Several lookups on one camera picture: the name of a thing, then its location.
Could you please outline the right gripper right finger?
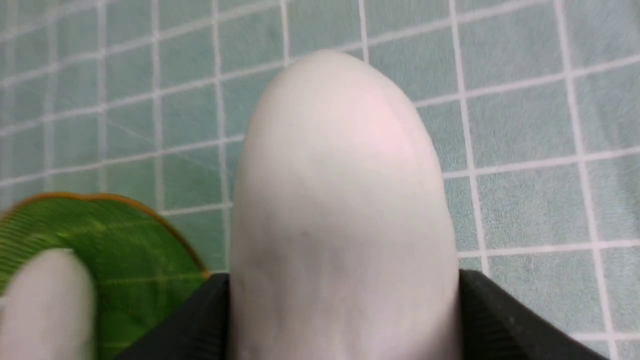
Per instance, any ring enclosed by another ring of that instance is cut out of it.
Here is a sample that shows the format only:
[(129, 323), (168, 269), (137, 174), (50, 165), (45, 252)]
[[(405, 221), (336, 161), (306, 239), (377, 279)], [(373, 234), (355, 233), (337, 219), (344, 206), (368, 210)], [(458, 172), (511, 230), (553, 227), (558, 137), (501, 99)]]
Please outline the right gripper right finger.
[(460, 269), (464, 360), (603, 360), (480, 271)]

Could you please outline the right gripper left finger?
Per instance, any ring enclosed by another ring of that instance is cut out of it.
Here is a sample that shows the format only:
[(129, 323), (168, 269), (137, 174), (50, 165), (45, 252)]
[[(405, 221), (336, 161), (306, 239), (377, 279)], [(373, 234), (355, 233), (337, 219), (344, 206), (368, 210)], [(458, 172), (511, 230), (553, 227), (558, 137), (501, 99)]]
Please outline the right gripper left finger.
[(225, 360), (229, 309), (229, 275), (211, 275), (165, 321), (116, 359)]

